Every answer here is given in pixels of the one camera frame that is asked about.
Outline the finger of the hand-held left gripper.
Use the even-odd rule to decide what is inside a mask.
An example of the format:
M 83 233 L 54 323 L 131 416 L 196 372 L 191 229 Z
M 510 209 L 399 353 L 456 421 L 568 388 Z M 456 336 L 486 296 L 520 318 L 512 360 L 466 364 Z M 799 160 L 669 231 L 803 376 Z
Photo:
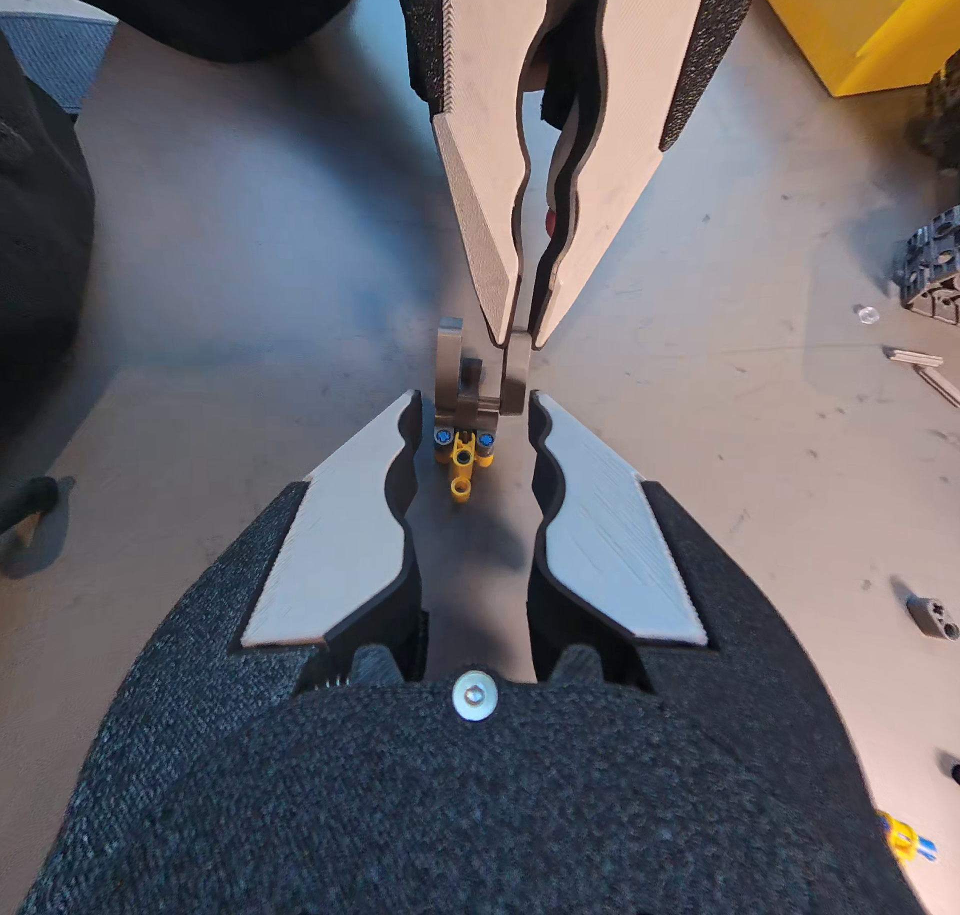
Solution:
M 548 0 L 439 0 L 442 88 L 432 117 L 490 341 L 506 347 L 522 282 L 517 212 L 529 179 L 522 77 Z
M 557 221 L 537 270 L 533 348 L 568 314 L 659 167 L 666 119 L 702 0 L 598 0 L 597 86 L 583 89 Z

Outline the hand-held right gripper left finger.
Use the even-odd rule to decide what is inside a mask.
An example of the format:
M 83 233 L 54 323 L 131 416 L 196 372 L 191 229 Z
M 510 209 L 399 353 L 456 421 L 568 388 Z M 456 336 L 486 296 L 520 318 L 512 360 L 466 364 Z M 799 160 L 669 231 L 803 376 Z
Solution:
M 410 389 L 308 473 L 242 648 L 330 643 L 401 580 L 422 433 Z

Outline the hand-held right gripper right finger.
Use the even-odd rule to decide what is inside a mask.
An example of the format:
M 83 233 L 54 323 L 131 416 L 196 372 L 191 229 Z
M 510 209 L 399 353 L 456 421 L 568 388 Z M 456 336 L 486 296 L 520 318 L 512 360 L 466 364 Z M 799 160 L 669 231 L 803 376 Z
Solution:
M 547 393 L 531 393 L 528 421 L 548 588 L 630 643 L 708 645 L 641 474 Z

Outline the yellow plastic parts bin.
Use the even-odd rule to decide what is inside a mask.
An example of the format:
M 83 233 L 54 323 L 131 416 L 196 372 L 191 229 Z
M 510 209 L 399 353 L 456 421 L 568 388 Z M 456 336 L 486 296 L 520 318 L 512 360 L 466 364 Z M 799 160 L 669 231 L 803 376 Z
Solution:
M 959 47 L 959 0 L 766 0 L 834 97 L 925 85 Z

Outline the grey yellow toy brick assembly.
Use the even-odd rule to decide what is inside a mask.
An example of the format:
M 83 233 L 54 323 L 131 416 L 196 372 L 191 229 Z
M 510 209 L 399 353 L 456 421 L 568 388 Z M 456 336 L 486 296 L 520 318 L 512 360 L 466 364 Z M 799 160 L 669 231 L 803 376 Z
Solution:
M 485 394 L 481 391 L 481 358 L 463 353 L 463 321 L 439 321 L 434 456 L 438 465 L 447 468 L 450 497 L 455 503 L 466 504 L 470 500 L 474 471 L 493 464 L 500 419 L 522 415 L 532 352 L 530 332 L 510 333 L 503 352 L 498 394 Z

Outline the yellow toy brick cylinder assembly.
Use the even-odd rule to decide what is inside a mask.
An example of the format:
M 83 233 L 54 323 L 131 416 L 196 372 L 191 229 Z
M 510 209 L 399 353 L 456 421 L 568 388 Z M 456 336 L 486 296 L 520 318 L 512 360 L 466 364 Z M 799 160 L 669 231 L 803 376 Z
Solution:
M 875 815 L 885 842 L 898 863 L 910 864 L 918 859 L 936 863 L 939 860 L 939 849 L 934 842 L 920 835 L 911 825 L 885 811 L 877 810 Z

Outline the grey desk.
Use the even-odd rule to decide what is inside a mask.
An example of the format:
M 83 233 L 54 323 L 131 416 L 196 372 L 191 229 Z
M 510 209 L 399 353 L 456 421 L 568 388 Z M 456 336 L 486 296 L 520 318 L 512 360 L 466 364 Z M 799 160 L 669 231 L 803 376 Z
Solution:
M 403 28 L 398 0 L 355 0 L 246 65 L 114 30 L 77 122 L 75 360 L 2 449 L 4 486 L 65 492 L 2 542 L 2 913 L 185 590 L 404 390 L 432 409 L 442 315 L 488 341 Z M 756 0 L 531 379 L 775 604 L 875 803 L 939 848 L 915 893 L 958 913 L 958 645 L 904 605 L 958 618 L 958 410 L 882 350 L 958 384 L 958 332 L 887 293 L 896 241 L 958 201 L 905 144 L 922 96 L 834 100 Z

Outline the tracked toy brick vehicle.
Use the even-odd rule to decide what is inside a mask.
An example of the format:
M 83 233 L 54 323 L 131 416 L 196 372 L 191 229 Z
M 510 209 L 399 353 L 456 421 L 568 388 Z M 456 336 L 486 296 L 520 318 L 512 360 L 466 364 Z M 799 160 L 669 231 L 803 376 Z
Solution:
M 959 53 L 934 73 L 924 108 L 907 128 L 907 138 L 936 168 L 958 181 Z M 920 316 L 959 325 L 959 204 L 919 226 L 904 242 L 894 283 L 901 306 Z

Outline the small grey toy brick connector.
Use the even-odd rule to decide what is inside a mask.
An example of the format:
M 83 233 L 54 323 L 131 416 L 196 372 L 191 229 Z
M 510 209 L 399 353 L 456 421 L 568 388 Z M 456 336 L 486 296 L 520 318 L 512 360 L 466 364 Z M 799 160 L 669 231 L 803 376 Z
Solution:
M 911 594 L 906 600 L 906 608 L 919 631 L 924 635 L 949 642 L 958 642 L 959 626 L 942 602 Z

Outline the grey woven chair seat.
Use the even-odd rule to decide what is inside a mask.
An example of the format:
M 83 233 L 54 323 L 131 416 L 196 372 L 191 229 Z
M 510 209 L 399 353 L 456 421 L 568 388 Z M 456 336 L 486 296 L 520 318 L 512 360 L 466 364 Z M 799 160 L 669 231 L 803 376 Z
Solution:
M 26 77 L 73 120 L 113 39 L 116 21 L 48 12 L 2 11 L 1 29 Z

